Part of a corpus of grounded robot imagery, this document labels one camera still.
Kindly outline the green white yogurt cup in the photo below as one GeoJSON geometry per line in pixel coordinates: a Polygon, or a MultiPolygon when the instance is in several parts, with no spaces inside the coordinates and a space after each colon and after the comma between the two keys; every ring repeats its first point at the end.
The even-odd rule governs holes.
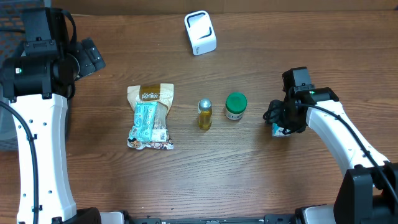
{"type": "Polygon", "coordinates": [[[247,108],[248,100],[241,92],[233,92],[225,101],[224,115],[230,120],[239,120],[247,108]]]}

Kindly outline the small teal white carton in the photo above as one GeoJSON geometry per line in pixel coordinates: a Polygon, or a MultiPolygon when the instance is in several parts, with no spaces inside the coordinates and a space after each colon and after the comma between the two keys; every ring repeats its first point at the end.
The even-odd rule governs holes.
{"type": "Polygon", "coordinates": [[[279,127],[277,124],[273,123],[272,127],[272,136],[276,138],[283,138],[289,136],[289,134],[284,134],[284,128],[279,127]]]}

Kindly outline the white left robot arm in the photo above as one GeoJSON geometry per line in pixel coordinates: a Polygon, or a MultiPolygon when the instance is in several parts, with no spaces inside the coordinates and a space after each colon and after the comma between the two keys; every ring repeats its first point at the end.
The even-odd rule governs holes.
{"type": "Polygon", "coordinates": [[[100,223],[97,208],[77,209],[68,179],[68,103],[77,80],[105,67],[91,39],[67,30],[72,15],[40,7],[22,12],[22,53],[1,67],[4,100],[16,127],[21,197],[18,223],[100,223]]]}

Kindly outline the teal snack packet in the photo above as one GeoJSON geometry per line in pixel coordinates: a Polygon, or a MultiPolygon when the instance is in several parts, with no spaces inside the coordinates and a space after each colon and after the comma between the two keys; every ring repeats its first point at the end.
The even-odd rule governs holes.
{"type": "Polygon", "coordinates": [[[151,142],[157,102],[136,103],[134,126],[129,132],[130,141],[151,142]]]}

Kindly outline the yellow liquid glass bottle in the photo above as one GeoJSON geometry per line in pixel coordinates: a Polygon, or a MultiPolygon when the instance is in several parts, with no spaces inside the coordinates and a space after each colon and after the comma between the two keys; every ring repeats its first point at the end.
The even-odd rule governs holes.
{"type": "Polygon", "coordinates": [[[198,125],[201,129],[209,129],[212,124],[212,104],[208,98],[198,102],[198,125]]]}

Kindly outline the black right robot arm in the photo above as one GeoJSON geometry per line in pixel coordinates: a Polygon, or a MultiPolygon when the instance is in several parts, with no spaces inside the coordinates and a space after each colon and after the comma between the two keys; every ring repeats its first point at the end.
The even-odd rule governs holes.
{"type": "Polygon", "coordinates": [[[329,87],[316,88],[307,67],[282,75],[285,97],[264,113],[274,137],[314,130],[337,162],[343,181],[332,205],[312,205],[293,215],[268,215],[280,223],[397,224],[397,164],[378,152],[345,113],[329,87]]]}

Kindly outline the brown white snack bag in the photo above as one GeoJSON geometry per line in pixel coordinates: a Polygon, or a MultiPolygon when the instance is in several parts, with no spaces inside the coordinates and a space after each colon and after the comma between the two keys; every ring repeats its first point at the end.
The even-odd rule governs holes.
{"type": "Polygon", "coordinates": [[[136,85],[127,88],[127,100],[133,112],[136,109],[136,103],[157,102],[151,142],[130,141],[128,136],[128,147],[137,150],[145,148],[171,150],[174,148],[166,123],[166,117],[172,107],[173,99],[174,85],[171,83],[136,85]]]}

